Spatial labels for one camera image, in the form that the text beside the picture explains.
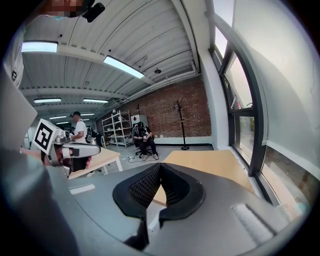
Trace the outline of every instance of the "white baseboard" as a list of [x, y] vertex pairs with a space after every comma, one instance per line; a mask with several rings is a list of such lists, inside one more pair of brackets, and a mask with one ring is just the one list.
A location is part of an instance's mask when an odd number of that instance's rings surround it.
[[[155, 138], [155, 144], [183, 144], [184, 138], [172, 137], [172, 138]], [[210, 144], [212, 142], [212, 136], [203, 137], [186, 137], [186, 144]]]

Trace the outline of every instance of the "black cap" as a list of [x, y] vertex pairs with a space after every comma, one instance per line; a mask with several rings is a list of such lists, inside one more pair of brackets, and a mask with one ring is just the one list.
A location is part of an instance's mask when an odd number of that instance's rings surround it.
[[81, 114], [80, 114], [79, 111], [73, 112], [73, 114], [71, 114], [70, 116], [73, 117], [74, 115], [77, 115], [77, 116], [79, 116], [79, 117], [81, 116]]

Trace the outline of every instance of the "shoe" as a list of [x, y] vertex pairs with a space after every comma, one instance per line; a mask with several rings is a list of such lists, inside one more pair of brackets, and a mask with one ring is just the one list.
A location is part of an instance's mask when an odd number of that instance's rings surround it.
[[91, 177], [93, 175], [95, 175], [96, 171], [93, 170], [93, 171], [90, 171], [88, 174], [87, 174], [87, 177]]

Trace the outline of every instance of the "coat rack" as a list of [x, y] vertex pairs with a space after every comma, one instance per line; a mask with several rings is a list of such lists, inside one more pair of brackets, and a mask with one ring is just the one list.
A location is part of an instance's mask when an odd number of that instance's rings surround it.
[[182, 133], [183, 133], [183, 147], [181, 148], [182, 150], [188, 150], [190, 149], [190, 147], [186, 146], [186, 137], [185, 137], [185, 127], [184, 127], [184, 118], [182, 118], [182, 114], [181, 111], [183, 111], [184, 109], [182, 109], [182, 102], [183, 100], [181, 100], [179, 102], [179, 100], [176, 101], [177, 105], [175, 107], [178, 108], [178, 112], [180, 114], [180, 122], [181, 122], [181, 126], [182, 126]]

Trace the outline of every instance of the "black pants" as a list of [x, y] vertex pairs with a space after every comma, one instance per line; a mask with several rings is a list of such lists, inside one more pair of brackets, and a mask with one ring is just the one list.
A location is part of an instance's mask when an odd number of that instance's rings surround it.
[[151, 149], [152, 149], [152, 154], [154, 154], [154, 155], [158, 155], [158, 153], [157, 153], [157, 151], [156, 151], [156, 144], [155, 144], [155, 142], [152, 140], [152, 139], [148, 139], [146, 142], [144, 142], [143, 141], [143, 139], [142, 140], [140, 140], [139, 142], [139, 148], [140, 148], [140, 150], [141, 150], [141, 153], [143, 154], [143, 155], [147, 155], [147, 150], [146, 150], [146, 148], [148, 147], [148, 146], [150, 146], [151, 147]]

